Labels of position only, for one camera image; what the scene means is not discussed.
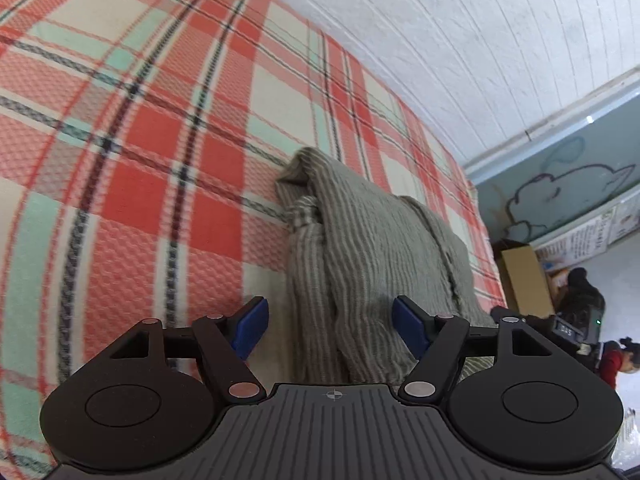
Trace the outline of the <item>open cardboard box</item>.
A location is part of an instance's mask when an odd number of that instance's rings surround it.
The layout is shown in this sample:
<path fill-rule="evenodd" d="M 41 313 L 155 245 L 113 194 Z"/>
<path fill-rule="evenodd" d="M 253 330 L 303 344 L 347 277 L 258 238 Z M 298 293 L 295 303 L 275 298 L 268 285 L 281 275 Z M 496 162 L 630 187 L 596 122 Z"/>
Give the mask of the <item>open cardboard box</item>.
<path fill-rule="evenodd" d="M 492 245 L 506 304 L 521 315 L 548 318 L 564 297 L 568 270 L 548 273 L 534 248 L 514 240 Z"/>

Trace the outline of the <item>black clothing pile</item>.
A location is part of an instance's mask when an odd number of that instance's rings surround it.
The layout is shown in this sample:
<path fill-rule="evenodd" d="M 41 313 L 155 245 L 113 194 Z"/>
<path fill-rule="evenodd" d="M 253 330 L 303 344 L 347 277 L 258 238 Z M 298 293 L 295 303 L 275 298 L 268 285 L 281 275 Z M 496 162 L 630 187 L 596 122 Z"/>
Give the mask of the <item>black clothing pile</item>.
<path fill-rule="evenodd" d="M 588 281 L 587 270 L 580 266 L 570 270 L 556 313 L 574 326 L 579 326 L 587 325 L 593 313 L 602 315 L 604 309 L 605 299 L 600 290 Z"/>

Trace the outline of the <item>blue cartoon wall panel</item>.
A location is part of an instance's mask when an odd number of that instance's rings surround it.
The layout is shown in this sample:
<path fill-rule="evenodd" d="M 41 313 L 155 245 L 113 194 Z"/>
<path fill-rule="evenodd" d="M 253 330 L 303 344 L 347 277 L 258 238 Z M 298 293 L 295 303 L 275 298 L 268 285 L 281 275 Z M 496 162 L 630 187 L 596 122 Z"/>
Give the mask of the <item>blue cartoon wall panel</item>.
<path fill-rule="evenodd" d="M 530 243 L 639 183 L 639 70 L 468 162 L 490 239 Z"/>

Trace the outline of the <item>person in red top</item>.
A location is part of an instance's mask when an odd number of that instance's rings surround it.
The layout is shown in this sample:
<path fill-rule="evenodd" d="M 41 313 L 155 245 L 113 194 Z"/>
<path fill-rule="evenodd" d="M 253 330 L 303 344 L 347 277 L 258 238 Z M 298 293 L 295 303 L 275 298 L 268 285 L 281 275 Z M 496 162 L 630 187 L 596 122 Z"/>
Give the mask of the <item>person in red top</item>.
<path fill-rule="evenodd" d="M 598 375 L 616 389 L 619 374 L 637 373 L 640 367 L 640 346 L 630 337 L 606 342 L 598 364 Z"/>

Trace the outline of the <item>white printed wall poster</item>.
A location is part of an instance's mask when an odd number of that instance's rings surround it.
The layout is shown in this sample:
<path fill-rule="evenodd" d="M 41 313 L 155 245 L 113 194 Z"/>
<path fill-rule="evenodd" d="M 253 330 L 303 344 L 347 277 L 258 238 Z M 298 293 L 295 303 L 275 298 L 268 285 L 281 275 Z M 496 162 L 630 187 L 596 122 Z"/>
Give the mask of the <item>white printed wall poster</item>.
<path fill-rule="evenodd" d="M 535 240 L 532 247 L 544 270 L 552 273 L 603 254 L 638 229 L 639 194 L 634 193 Z"/>

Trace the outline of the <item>red plaid bed sheet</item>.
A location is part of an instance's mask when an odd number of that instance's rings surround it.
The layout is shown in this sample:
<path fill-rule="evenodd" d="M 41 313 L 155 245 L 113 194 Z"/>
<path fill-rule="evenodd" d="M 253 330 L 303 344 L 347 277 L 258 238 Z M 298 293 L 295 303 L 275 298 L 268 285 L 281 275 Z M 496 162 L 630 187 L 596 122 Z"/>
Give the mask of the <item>red plaid bed sheet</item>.
<path fill-rule="evenodd" d="M 144 318 L 267 298 L 250 368 L 291 376 L 288 229 L 303 146 L 442 216 L 502 300 L 461 167 L 345 41 L 280 0 L 1 0 L 1 474 L 53 466 L 41 404 Z"/>

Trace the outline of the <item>olive striped shirt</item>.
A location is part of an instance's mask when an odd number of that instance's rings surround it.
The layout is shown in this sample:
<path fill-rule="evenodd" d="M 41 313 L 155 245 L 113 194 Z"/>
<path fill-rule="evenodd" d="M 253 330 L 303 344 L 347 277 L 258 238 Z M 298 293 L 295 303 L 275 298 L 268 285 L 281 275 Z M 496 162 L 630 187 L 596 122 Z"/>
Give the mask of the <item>olive striped shirt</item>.
<path fill-rule="evenodd" d="M 399 386 L 416 358 L 392 324 L 396 297 L 426 313 L 490 327 L 469 252 L 444 220 L 387 193 L 316 148 L 302 148 L 276 184 L 288 236 L 294 376 L 311 384 Z"/>

